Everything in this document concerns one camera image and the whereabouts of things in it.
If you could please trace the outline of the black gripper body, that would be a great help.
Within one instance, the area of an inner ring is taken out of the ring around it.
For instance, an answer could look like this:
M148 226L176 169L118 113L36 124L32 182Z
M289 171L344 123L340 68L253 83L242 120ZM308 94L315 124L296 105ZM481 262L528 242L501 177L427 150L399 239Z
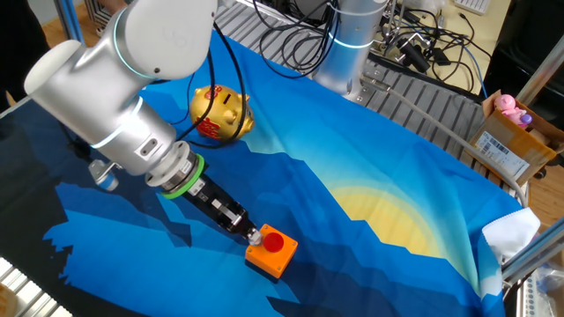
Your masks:
M185 184L184 189L182 196L226 231L227 222L234 220L245 210L205 174L193 177Z

